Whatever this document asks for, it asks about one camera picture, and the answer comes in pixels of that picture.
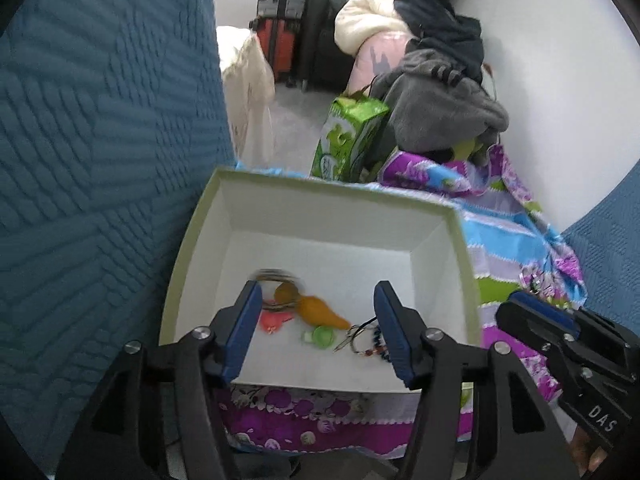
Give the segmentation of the person's right hand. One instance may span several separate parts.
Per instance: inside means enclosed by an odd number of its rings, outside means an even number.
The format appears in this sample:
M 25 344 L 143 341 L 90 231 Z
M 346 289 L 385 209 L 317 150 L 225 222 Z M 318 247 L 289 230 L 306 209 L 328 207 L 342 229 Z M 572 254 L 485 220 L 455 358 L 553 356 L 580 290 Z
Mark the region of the person's right hand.
M 597 445 L 579 426 L 570 440 L 570 454 L 582 479 L 611 479 L 608 451 Z

